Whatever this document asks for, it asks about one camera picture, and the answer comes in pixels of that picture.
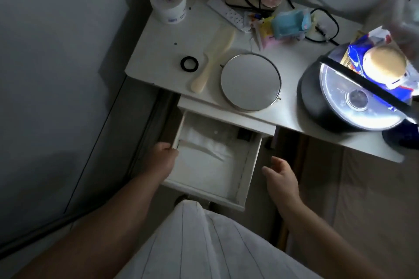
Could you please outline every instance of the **round yellow object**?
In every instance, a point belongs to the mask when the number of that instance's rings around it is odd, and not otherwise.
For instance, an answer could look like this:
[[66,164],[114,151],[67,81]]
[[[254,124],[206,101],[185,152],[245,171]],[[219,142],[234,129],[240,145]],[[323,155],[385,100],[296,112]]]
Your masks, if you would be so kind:
[[390,45],[369,49],[364,55],[363,69],[376,82],[392,84],[406,73],[406,57]]

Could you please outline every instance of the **forearm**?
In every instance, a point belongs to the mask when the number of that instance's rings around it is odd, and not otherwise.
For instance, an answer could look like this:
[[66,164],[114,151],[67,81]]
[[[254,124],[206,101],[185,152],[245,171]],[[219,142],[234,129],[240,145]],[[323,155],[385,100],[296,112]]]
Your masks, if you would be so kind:
[[324,278],[383,278],[383,274],[301,201],[279,208],[309,266]]
[[16,278],[113,278],[132,256],[159,184],[155,174],[134,178]]

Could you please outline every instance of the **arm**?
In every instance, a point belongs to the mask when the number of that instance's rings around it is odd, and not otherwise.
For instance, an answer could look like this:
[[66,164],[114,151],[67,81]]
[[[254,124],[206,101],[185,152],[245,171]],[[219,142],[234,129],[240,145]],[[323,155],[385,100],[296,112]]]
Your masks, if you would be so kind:
[[276,157],[272,157],[271,163],[271,168],[262,168],[268,192],[311,269],[326,279],[384,278],[384,274],[304,205],[289,164]]
[[15,278],[113,278],[131,258],[151,199],[170,174],[178,151],[158,143],[144,171],[84,223],[45,251]]

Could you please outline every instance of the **striped shirt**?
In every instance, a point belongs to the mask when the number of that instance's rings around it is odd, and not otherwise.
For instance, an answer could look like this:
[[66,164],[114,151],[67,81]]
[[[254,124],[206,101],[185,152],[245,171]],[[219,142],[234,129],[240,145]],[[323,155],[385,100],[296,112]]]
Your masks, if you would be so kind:
[[116,278],[320,277],[232,219],[185,200]]

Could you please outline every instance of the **white jar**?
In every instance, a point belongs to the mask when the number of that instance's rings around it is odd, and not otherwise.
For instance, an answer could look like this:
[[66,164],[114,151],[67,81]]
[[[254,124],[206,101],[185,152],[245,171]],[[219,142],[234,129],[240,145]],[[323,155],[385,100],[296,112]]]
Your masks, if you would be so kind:
[[157,17],[166,24],[181,22],[185,16],[186,0],[150,0]]

